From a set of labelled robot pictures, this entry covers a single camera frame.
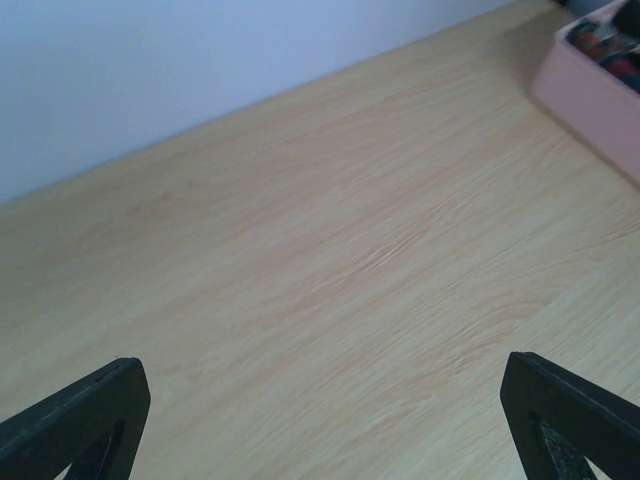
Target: pink box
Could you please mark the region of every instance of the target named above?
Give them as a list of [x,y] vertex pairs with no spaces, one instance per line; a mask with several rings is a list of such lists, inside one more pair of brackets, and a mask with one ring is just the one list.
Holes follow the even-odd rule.
[[[589,15],[610,20],[625,0]],[[533,82],[533,96],[590,145],[640,181],[640,95],[567,41],[578,23],[558,30]]]

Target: white wall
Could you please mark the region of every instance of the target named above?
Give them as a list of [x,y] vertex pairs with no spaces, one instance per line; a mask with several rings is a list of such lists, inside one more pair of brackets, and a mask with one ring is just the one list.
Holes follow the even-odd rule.
[[0,1],[0,200],[509,1]]

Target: wooden desk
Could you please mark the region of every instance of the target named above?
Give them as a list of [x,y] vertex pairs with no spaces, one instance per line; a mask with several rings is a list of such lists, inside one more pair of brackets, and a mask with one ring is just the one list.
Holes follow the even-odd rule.
[[147,369],[134,478],[523,478],[533,350],[640,401],[640,195],[526,98],[522,0],[2,207],[0,417]]

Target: light wood grain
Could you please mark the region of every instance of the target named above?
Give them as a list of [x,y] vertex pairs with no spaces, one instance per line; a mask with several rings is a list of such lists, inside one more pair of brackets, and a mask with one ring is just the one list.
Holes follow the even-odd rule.
[[146,367],[140,479],[523,478],[533,350],[640,401],[640,196],[522,0],[1,210],[0,417]]

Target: pink container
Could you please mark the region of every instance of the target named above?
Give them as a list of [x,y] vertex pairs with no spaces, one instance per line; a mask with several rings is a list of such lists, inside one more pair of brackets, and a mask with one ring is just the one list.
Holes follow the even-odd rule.
[[[589,15],[610,20],[625,0]],[[567,41],[560,29],[533,83],[533,95],[596,150],[640,181],[640,95]]]

